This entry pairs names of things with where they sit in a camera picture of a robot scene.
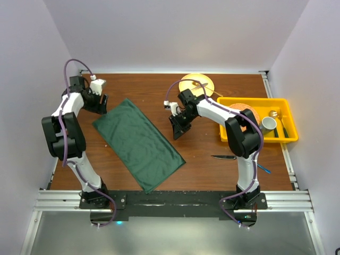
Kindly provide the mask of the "dark green cloth napkin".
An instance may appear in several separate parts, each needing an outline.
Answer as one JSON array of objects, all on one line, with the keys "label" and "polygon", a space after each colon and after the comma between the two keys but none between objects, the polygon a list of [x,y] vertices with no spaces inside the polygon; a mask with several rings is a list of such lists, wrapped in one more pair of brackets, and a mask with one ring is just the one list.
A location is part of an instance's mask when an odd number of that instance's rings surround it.
[{"label": "dark green cloth napkin", "polygon": [[92,123],[146,194],[186,161],[128,98]]}]

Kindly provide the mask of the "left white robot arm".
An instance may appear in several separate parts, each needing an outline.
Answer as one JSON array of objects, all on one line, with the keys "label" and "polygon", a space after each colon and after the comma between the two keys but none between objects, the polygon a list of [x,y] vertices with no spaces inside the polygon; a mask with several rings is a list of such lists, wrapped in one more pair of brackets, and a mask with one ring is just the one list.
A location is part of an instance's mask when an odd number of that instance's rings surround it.
[{"label": "left white robot arm", "polygon": [[68,166],[79,180],[81,201],[105,208],[110,204],[110,195],[86,155],[86,139],[77,116],[81,109],[99,115],[107,113],[108,96],[103,94],[106,81],[92,75],[91,81],[72,76],[70,82],[57,110],[41,120],[43,132],[51,156]]}]

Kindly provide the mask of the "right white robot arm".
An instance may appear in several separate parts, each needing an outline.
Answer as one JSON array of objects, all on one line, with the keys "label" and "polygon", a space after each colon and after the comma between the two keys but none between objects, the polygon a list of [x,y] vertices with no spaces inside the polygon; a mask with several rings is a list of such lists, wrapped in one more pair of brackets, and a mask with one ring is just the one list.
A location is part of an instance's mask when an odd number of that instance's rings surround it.
[{"label": "right white robot arm", "polygon": [[241,208],[250,208],[260,194],[257,159],[264,145],[264,138],[253,112],[249,109],[229,108],[205,94],[195,96],[189,89],[181,92],[178,98],[184,110],[180,110],[176,102],[164,101],[164,108],[172,113],[169,120],[174,139],[186,133],[191,128],[191,122],[198,116],[223,125],[228,146],[236,156],[239,172],[236,194],[229,198],[236,199]]}]

